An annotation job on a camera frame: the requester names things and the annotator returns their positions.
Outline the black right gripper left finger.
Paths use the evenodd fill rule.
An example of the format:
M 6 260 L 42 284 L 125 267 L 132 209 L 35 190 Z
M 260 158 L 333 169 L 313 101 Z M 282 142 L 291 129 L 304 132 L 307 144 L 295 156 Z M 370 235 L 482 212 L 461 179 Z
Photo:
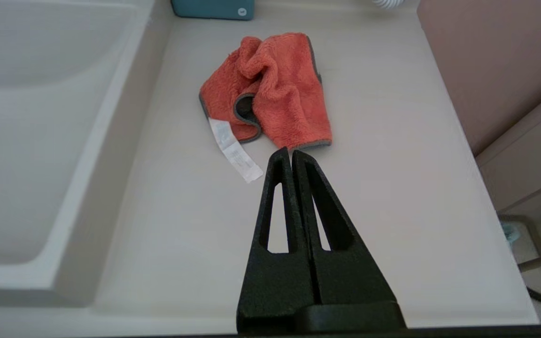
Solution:
M 274 192 L 281 187 L 288 250 L 269 250 Z M 241 335 L 313 334 L 313 280 L 309 230 L 304 224 L 301 191 L 287 148 L 268 162 L 253 241 L 236 313 Z

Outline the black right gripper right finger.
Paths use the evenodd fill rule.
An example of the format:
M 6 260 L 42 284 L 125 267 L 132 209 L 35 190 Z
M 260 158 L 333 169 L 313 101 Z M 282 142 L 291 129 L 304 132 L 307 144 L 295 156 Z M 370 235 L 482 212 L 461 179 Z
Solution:
M 397 299 L 318 162 L 292 156 L 307 238 L 313 304 L 298 329 L 405 329 Z

